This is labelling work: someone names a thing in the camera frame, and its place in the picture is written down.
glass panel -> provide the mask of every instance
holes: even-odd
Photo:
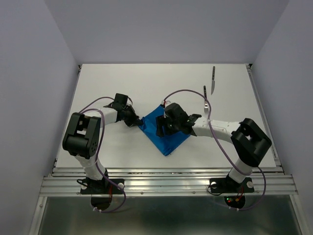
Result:
[[[258,196],[247,197],[246,206]],[[298,223],[289,196],[266,196],[249,211],[212,203],[223,197],[128,198],[118,211],[92,211],[90,198],[49,198],[41,235],[296,235]],[[114,198],[114,204],[121,198]]]

cable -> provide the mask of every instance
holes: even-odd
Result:
[[[113,191],[113,185],[110,185],[110,189],[109,189],[110,198],[113,198],[112,191]]]
[[[87,110],[82,110],[80,113],[86,113],[86,112],[89,112],[89,111],[97,111],[98,113],[100,113],[101,115],[101,120],[102,120],[102,133],[101,133],[101,138],[100,138],[100,141],[99,141],[99,145],[98,145],[98,148],[97,148],[97,151],[96,151],[96,158],[95,158],[95,164],[96,164],[96,167],[98,169],[98,171],[100,172],[100,174],[103,176],[103,178],[105,178],[105,180],[107,180],[111,185],[114,185],[115,187],[117,187],[119,190],[122,191],[122,193],[124,194],[124,200],[123,202],[115,209],[113,210],[110,210],[110,211],[102,211],[102,210],[98,210],[97,208],[93,207],[93,209],[97,212],[100,212],[100,213],[110,213],[110,212],[114,212],[116,211],[117,209],[121,208],[122,205],[125,203],[126,201],[126,193],[124,191],[124,189],[122,189],[120,186],[118,186],[116,183],[114,183],[112,180],[110,180],[100,169],[99,165],[98,165],[98,157],[99,157],[99,151],[100,151],[100,148],[101,148],[101,144],[102,144],[102,140],[103,140],[103,137],[104,137],[104,129],[105,129],[105,120],[104,120],[104,114],[101,110],[98,110],[98,109],[87,109]]]
[[[95,102],[97,102],[98,100],[101,100],[101,99],[112,99],[114,100],[112,97],[109,97],[109,96],[104,96],[104,97],[100,97],[100,98],[97,98],[95,99],[93,102],[91,102],[89,105],[87,105],[85,108],[83,108],[81,111],[79,111],[80,113],[82,111],[84,111],[86,108],[88,108],[90,105],[94,104]]]
[[[213,130],[213,127],[211,125],[211,120],[210,120],[210,117],[211,117],[211,112],[212,112],[212,106],[211,106],[211,103],[209,102],[209,100],[207,98],[205,98],[204,95],[202,95],[201,93],[199,92],[196,92],[196,91],[193,91],[193,90],[189,90],[189,89],[182,89],[182,90],[178,90],[178,91],[175,91],[175,92],[172,92],[170,93],[168,96],[165,97],[164,101],[166,101],[166,99],[178,92],[192,92],[192,93],[196,93],[198,95],[200,95],[209,105],[209,114],[207,116],[207,119],[209,121],[209,127],[210,127],[210,130],[212,132],[212,135],[213,135],[213,138],[215,140],[215,142],[217,143],[217,145],[219,146],[220,150],[224,153],[225,157],[227,158],[227,160],[229,161],[229,163],[233,166],[233,168],[235,168],[240,174],[242,175],[245,175],[245,176],[249,176],[250,174],[248,173],[243,173],[240,169],[238,169],[238,167],[233,163],[233,161],[230,159],[230,157],[228,156],[228,154],[226,153],[226,151],[223,149],[220,141],[218,140],[218,138],[216,137],[216,134],[215,134],[215,131]]]
[[[245,192],[244,187],[241,187],[241,191],[238,192],[238,194],[237,194],[237,196],[236,196],[236,198],[235,198],[235,201],[236,201],[236,202],[238,202],[238,201],[243,197],[244,192]]]
[[[218,194],[211,193],[211,192],[209,191],[209,188],[211,188],[211,185],[209,185],[209,186],[207,187],[206,191],[207,191],[208,193],[210,193],[211,195],[213,195],[213,196],[221,196],[221,195],[223,194],[223,192],[218,193]]]
[[[82,185],[82,186],[88,187],[88,185],[85,184],[85,183],[83,183],[82,180],[76,180],[76,182],[79,183],[79,184]]]
[[[225,155],[225,157],[227,158],[227,160],[229,161],[229,163],[233,166],[233,168],[236,169],[236,171],[238,171],[238,172],[239,172],[240,174],[242,174],[242,175],[249,176],[250,174],[243,173],[240,169],[238,169],[238,167],[233,163],[233,161],[230,159],[230,157],[228,156],[228,154],[226,153],[226,151],[225,151],[224,148],[222,147],[220,141],[217,139],[216,134],[215,134],[215,131],[213,130],[213,127],[212,127],[212,124],[211,124],[211,120],[210,120],[211,112],[212,112],[212,106],[211,106],[211,103],[209,102],[209,100],[208,100],[204,95],[202,95],[201,93],[199,93],[199,92],[197,92],[197,91],[190,90],[190,89],[181,89],[181,90],[172,92],[172,93],[170,93],[168,96],[166,96],[166,97],[164,98],[164,102],[166,102],[166,100],[167,100],[170,96],[172,96],[172,95],[174,95],[174,94],[176,94],[176,93],[178,93],[178,92],[192,92],[192,93],[198,94],[198,95],[200,95],[200,96],[208,103],[208,105],[209,105],[209,114],[208,114],[208,116],[207,116],[207,119],[208,119],[208,121],[209,121],[209,127],[210,127],[212,136],[213,136],[213,138],[214,138],[216,144],[219,146],[220,150],[223,152],[223,154]],[[262,195],[261,195],[259,201],[257,201],[255,204],[253,204],[253,205],[250,206],[250,207],[243,208],[243,209],[239,209],[240,211],[246,211],[246,210],[249,210],[249,209],[251,209],[251,208],[254,208],[256,205],[258,205],[258,204],[263,200],[263,197],[264,197],[264,195],[265,195],[265,191],[266,191],[266,178],[265,178],[265,174],[264,174],[264,172],[261,170],[260,167],[257,167],[257,168],[260,170],[260,172],[261,172],[261,174],[263,175],[263,178],[264,178],[264,190],[263,190],[263,193],[262,193]]]
[[[133,105],[133,101],[130,97],[128,97],[129,101],[132,103],[131,106]]]

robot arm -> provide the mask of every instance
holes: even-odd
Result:
[[[207,120],[198,114],[188,115],[178,104],[171,103],[164,108],[164,115],[156,118],[159,137],[172,135],[177,131],[193,136],[214,137],[211,127],[217,139],[232,143],[236,148],[239,159],[229,174],[222,181],[215,179],[217,185],[215,193],[237,192],[238,188],[246,187],[247,175],[252,173],[253,167],[258,167],[261,160],[271,146],[271,140],[251,119],[245,118],[242,122],[224,122]],[[253,192],[253,188],[247,188],[245,192]]]
[[[70,117],[62,146],[79,161],[86,173],[83,183],[88,187],[82,187],[81,194],[102,193],[108,185],[96,166],[98,162],[101,172],[107,176],[105,167],[96,156],[102,125],[121,120],[129,127],[142,124],[132,106],[127,104],[127,100],[127,95],[116,94],[114,102],[100,109],[104,115],[103,122],[97,111],[87,110],[86,115],[73,113]]]

knife handle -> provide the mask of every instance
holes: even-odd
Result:
[[[203,86],[203,93],[204,93],[204,97],[207,98],[206,97],[206,87],[205,86]]]
[[[213,66],[213,72],[212,72],[212,80],[214,81],[215,78],[215,66]]]

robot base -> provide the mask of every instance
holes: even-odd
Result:
[[[246,177],[241,184],[233,185],[229,184],[226,181],[226,178],[211,178],[210,179],[210,189],[211,193],[219,194],[219,193],[238,193],[244,189],[244,193],[252,193],[254,192],[254,187],[252,183],[252,179]]]
[[[117,185],[119,183],[124,184],[124,179],[110,179]],[[111,187],[111,184],[106,181],[105,179],[102,180],[91,180],[89,178],[85,178],[81,181],[81,185],[88,185],[85,187],[82,185],[80,189],[80,194],[83,195],[92,195],[92,194],[109,194],[109,190]],[[121,190],[119,190],[117,187],[113,186],[112,187],[112,194],[123,194]]]

